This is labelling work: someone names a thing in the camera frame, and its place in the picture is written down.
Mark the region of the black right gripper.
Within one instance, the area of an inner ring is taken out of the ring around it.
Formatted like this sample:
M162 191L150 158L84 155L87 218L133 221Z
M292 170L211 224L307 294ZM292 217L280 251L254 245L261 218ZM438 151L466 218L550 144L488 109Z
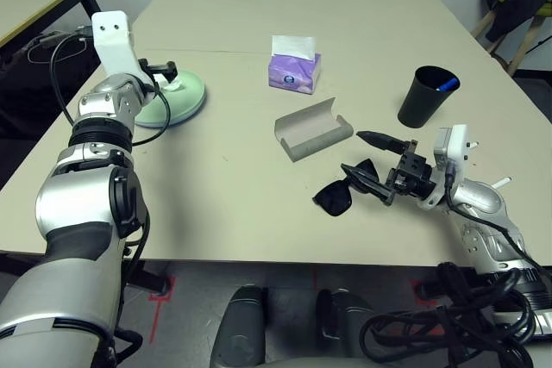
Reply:
M358 131L356 135L372 147L390 151L400 156L398 165L389 171L386 185L379 181L372 163L359 163L357 166L341 164L350 184L362 194L372 194L383 204L390 206L395 191L399 195L427 198L435 189L431 181L432 167L426 158L416 154L417 141L404 141L374 131Z

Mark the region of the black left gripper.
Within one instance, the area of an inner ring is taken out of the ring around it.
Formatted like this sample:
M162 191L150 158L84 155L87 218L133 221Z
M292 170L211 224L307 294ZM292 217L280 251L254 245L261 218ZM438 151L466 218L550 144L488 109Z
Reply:
M156 83L155 74L162 75L166 81L173 81L178 76L178 69L173 61L168 61L164 65L150 65L147 59L138 59L138 63L153 84Z

